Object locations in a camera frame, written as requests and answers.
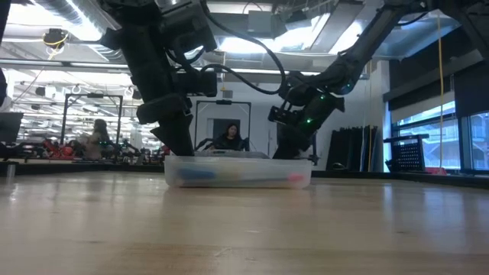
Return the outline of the black curtain panels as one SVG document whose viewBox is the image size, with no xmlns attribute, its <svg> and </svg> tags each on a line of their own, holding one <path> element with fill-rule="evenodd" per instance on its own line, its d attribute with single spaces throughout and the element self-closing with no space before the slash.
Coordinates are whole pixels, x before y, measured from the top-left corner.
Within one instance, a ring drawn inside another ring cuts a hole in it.
<svg viewBox="0 0 489 275">
<path fill-rule="evenodd" d="M 378 126 L 340 128 L 332 132 L 326 170 L 374 172 Z"/>
</svg>

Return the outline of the red equipment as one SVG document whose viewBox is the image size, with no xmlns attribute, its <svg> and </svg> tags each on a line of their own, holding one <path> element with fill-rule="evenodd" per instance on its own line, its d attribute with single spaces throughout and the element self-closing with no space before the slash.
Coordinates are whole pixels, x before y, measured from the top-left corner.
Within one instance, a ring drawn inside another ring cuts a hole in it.
<svg viewBox="0 0 489 275">
<path fill-rule="evenodd" d="M 70 146 L 59 145 L 57 141 L 44 140 L 42 142 L 44 149 L 43 156 L 48 159 L 72 160 L 75 158 L 75 151 Z"/>
</svg>

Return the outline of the person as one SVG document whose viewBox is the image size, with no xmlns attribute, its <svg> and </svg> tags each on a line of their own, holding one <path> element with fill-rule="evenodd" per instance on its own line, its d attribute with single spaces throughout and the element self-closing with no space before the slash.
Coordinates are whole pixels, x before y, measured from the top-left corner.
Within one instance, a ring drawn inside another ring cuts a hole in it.
<svg viewBox="0 0 489 275">
<path fill-rule="evenodd" d="M 101 160 L 114 150 L 105 120 L 99 118 L 94 121 L 92 134 L 87 137 L 84 146 L 84 157 L 89 160 Z"/>
<path fill-rule="evenodd" d="M 244 150 L 245 140 L 241 137 L 238 126 L 234 123 L 228 125 L 225 132 L 213 141 L 211 149 L 236 151 Z"/>
</svg>

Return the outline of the black background robot rig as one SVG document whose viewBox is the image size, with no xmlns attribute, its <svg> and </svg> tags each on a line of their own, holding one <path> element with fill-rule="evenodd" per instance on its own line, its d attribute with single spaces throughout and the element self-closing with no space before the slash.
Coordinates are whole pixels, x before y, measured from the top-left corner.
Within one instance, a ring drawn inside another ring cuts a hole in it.
<svg viewBox="0 0 489 275">
<path fill-rule="evenodd" d="M 116 164 L 161 166 L 170 153 L 171 151 L 166 145 L 153 150 L 145 147 L 137 148 L 125 139 L 118 145 L 112 159 Z"/>
</svg>

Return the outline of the clear plastic container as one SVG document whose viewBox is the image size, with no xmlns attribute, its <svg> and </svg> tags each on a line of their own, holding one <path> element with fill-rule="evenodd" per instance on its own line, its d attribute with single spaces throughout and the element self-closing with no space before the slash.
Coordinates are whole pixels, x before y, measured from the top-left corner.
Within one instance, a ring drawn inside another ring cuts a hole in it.
<svg viewBox="0 0 489 275">
<path fill-rule="evenodd" d="M 182 168 L 209 170 L 216 177 L 184 181 L 176 174 Z M 303 189 L 311 182 L 312 168 L 309 160 L 169 156 L 164 162 L 164 175 L 172 187 Z"/>
</svg>

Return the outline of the dark monitor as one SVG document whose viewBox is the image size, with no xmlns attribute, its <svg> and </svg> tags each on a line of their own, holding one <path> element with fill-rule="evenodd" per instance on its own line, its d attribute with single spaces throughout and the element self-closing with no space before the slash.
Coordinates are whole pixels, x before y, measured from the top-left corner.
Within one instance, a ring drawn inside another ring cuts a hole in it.
<svg viewBox="0 0 489 275">
<path fill-rule="evenodd" d="M 0 113 L 0 142 L 11 143 L 17 140 L 23 117 L 22 112 Z"/>
</svg>

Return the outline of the black crate cart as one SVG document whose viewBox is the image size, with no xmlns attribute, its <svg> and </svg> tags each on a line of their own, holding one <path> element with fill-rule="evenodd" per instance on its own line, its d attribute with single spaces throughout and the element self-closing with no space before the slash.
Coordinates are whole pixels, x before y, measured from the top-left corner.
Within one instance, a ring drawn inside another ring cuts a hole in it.
<svg viewBox="0 0 489 275">
<path fill-rule="evenodd" d="M 391 159 L 385 164 L 391 173 L 426 173 L 423 140 L 428 134 L 414 134 L 384 139 L 390 145 Z"/>
</svg>

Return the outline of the blue eraser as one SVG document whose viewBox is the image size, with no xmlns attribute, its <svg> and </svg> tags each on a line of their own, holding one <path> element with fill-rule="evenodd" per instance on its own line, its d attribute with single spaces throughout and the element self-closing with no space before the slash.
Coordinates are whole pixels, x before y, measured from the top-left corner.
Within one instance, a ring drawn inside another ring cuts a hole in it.
<svg viewBox="0 0 489 275">
<path fill-rule="evenodd" d="M 216 177 L 216 174 L 209 170 L 196 170 L 190 168 L 182 168 L 178 169 L 176 172 L 177 176 L 184 180 L 213 180 Z"/>
</svg>

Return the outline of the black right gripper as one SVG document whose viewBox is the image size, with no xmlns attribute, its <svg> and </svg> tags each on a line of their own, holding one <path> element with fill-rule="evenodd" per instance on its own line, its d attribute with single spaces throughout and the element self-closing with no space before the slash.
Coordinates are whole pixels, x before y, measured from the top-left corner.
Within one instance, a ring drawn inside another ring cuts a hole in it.
<svg viewBox="0 0 489 275">
<path fill-rule="evenodd" d="M 268 120 L 279 125 L 274 159 L 294 159 L 311 146 L 311 138 L 317 131 L 315 116 L 309 106 L 295 111 L 276 106 L 270 109 Z"/>
</svg>

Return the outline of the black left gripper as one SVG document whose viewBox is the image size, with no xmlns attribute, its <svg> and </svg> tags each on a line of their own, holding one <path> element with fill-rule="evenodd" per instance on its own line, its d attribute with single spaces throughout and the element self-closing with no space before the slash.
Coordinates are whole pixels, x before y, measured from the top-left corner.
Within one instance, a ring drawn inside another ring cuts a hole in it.
<svg viewBox="0 0 489 275">
<path fill-rule="evenodd" d="M 158 122 L 151 133 L 177 156 L 193 156 L 194 149 L 189 132 L 193 120 L 192 102 L 184 95 L 170 93 L 140 105 L 137 117 L 141 124 Z"/>
</svg>

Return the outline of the black roller shade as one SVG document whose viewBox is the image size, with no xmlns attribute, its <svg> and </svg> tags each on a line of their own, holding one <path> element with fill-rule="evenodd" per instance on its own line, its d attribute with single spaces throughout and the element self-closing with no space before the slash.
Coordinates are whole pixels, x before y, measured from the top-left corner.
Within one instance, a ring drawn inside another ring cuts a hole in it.
<svg viewBox="0 0 489 275">
<path fill-rule="evenodd" d="M 455 110 L 458 117 L 489 112 L 489 64 L 476 63 L 454 76 Z"/>
</svg>

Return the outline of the black rig frame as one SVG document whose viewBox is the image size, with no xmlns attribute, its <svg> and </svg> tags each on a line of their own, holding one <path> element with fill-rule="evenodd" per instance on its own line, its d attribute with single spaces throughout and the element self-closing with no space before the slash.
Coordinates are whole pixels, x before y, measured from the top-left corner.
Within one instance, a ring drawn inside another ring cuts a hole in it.
<svg viewBox="0 0 489 275">
<path fill-rule="evenodd" d="M 249 150 L 251 137 L 251 103 L 231 100 L 196 101 L 193 126 L 195 150 L 204 149 L 220 138 L 229 125 L 235 125 L 241 136 L 243 150 Z"/>
<path fill-rule="evenodd" d="M 115 143 L 119 143 L 120 139 L 120 133 L 121 133 L 121 117 L 122 117 L 122 111 L 123 111 L 123 96 L 122 95 L 109 95 L 109 94 L 103 94 L 103 93 L 96 93 L 96 92 L 88 92 L 88 93 L 80 93 L 76 94 L 74 92 L 67 93 L 65 95 L 65 100 L 64 100 L 64 105 L 63 105 L 63 116 L 62 116 L 62 128 L 60 132 L 60 145 L 65 144 L 65 136 L 66 136 L 66 120 L 68 116 L 68 109 L 72 105 L 78 105 L 78 101 L 82 98 L 86 97 L 88 99 L 110 99 L 118 111 L 118 117 L 117 117 L 117 130 L 116 130 L 116 139 Z"/>
</svg>

